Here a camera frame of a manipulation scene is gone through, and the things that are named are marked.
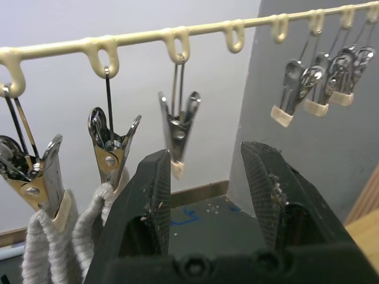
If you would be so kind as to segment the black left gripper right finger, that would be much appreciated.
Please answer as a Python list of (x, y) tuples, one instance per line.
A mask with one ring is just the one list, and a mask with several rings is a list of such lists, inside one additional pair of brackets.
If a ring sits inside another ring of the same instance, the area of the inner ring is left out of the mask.
[(253, 208), (267, 247), (352, 243), (317, 188), (264, 143), (240, 146)]

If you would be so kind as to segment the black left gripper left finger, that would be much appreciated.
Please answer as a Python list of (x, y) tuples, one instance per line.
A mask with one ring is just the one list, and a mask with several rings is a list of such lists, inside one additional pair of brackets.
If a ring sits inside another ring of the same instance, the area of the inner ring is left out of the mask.
[(171, 222), (170, 155), (147, 155), (116, 198), (85, 283), (165, 283)]

